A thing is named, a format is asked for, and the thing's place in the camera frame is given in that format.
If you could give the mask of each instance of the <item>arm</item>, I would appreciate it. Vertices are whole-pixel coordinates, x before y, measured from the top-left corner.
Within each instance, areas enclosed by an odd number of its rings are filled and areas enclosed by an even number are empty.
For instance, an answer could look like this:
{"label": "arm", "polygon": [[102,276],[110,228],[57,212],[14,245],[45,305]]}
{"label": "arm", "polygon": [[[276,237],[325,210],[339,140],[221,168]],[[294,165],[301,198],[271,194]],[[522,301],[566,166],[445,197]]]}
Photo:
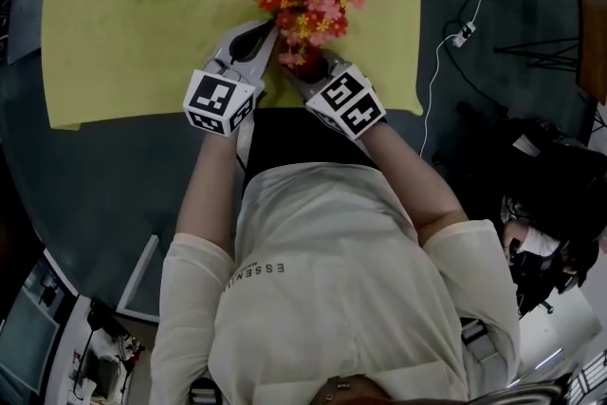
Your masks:
{"label": "arm", "polygon": [[504,256],[508,261],[510,260],[510,245],[512,245],[512,240],[516,239],[521,242],[521,246],[519,247],[519,251],[521,251],[528,232],[529,227],[527,225],[521,225],[521,223],[517,221],[508,221],[504,225],[502,246],[504,247]]}
{"label": "arm", "polygon": [[228,252],[235,167],[236,137],[207,134],[162,268],[152,405],[186,403],[207,369],[215,314],[234,271]]}
{"label": "arm", "polygon": [[177,218],[177,233],[215,243],[230,253],[236,136],[207,134]]}
{"label": "arm", "polygon": [[447,226],[468,221],[448,184],[390,126],[378,123],[360,139],[409,214],[421,247]]}

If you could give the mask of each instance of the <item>person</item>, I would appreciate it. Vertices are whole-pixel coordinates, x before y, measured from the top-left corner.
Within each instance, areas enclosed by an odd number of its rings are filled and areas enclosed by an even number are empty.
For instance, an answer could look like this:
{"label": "person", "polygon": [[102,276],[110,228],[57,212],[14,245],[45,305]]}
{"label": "person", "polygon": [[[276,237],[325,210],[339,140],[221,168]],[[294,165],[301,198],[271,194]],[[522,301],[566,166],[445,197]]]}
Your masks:
{"label": "person", "polygon": [[[512,243],[515,240],[520,242],[520,245],[514,250]],[[579,286],[586,280],[588,271],[598,259],[598,241],[583,245],[568,242],[567,245],[562,246],[559,240],[516,220],[510,220],[504,225],[502,244],[504,256],[508,261],[512,256],[512,250],[516,253],[526,251],[542,258],[559,256],[561,272],[567,275],[579,275]]]}
{"label": "person", "polygon": [[[236,137],[204,137],[164,262],[151,403],[185,403],[203,376],[232,405],[505,388],[520,328],[493,225],[384,121],[360,137],[368,156],[303,109],[254,121],[233,248]],[[483,323],[489,358],[461,319]]]}

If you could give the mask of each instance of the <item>cable on floor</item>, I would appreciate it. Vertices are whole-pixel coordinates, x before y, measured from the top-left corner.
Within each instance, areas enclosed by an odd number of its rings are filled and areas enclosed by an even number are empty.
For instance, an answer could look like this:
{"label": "cable on floor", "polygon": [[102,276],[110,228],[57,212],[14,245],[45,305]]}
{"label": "cable on floor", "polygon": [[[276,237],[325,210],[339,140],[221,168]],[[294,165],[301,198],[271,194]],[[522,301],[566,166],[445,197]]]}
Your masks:
{"label": "cable on floor", "polygon": [[419,156],[422,156],[424,152],[424,147],[426,147],[426,142],[428,141],[428,115],[430,114],[430,110],[432,108],[432,84],[434,83],[436,75],[438,74],[438,70],[440,69],[440,58],[438,57],[438,50],[452,37],[457,37],[457,34],[452,34],[451,36],[446,37],[436,47],[436,70],[434,71],[434,76],[432,76],[432,79],[430,80],[430,100],[428,101],[428,110],[426,111],[426,117],[424,117],[424,142],[421,144]]}
{"label": "cable on floor", "polygon": [[[460,8],[458,14],[457,14],[457,19],[448,21],[448,23],[446,23],[443,26],[443,40],[438,44],[438,46],[436,47],[436,51],[435,51],[435,55],[436,55],[436,70],[434,71],[434,74],[432,76],[432,79],[430,81],[429,84],[429,102],[428,102],[428,109],[426,110],[426,116],[424,117],[424,140],[422,142],[421,145],[421,149],[419,150],[419,156],[423,156],[423,152],[424,152],[424,148],[426,147],[426,142],[428,141],[428,117],[430,115],[431,109],[432,109],[432,85],[434,83],[434,80],[436,79],[436,77],[438,76],[438,71],[440,69],[440,58],[438,55],[438,52],[440,50],[440,48],[445,45],[445,43],[453,38],[453,37],[457,37],[457,34],[447,34],[447,30],[449,28],[449,26],[451,24],[457,24],[460,29],[462,30],[462,32],[466,33],[467,30],[469,30],[468,28],[468,23],[466,23],[465,21],[462,20],[462,16],[464,15],[464,11],[466,10],[466,7],[468,6],[468,3],[471,2],[472,0],[465,0],[464,3],[462,4],[462,7]],[[474,12],[474,15],[472,16],[471,22],[474,24],[474,22],[476,21],[476,18],[478,16],[478,13],[481,9],[481,5],[483,3],[483,0],[479,0],[478,4],[476,5],[476,10]],[[453,55],[451,54],[451,52],[449,51],[449,46],[445,45],[445,50],[447,51],[447,55],[449,56],[451,62],[453,63],[453,65],[455,66],[455,68],[457,69],[457,71],[459,72],[459,74],[461,75],[462,79],[474,90],[476,91],[479,95],[481,95],[483,98],[485,98],[488,101],[491,101],[498,110],[500,111],[506,111],[507,108],[505,106],[503,106],[502,104],[500,104],[498,101],[494,100],[492,97],[490,97],[487,93],[485,93],[484,91],[482,91],[478,86],[476,86],[469,78],[468,76],[466,76],[466,74],[464,73],[464,70],[460,67],[460,65],[455,61],[455,59],[453,58]]]}

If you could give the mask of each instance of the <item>yellow table mat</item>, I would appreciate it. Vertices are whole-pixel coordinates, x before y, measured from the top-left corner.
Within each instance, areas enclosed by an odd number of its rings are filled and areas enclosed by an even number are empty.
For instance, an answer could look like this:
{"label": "yellow table mat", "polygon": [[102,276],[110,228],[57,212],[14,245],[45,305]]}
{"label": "yellow table mat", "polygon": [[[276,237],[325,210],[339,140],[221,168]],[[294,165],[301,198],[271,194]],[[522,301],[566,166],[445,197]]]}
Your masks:
{"label": "yellow table mat", "polygon": [[[333,48],[386,106],[421,113],[415,94],[420,0],[350,9]],[[42,55],[51,127],[181,111],[192,75],[222,34],[263,13],[245,0],[45,0]],[[276,67],[264,106],[300,106]]]}

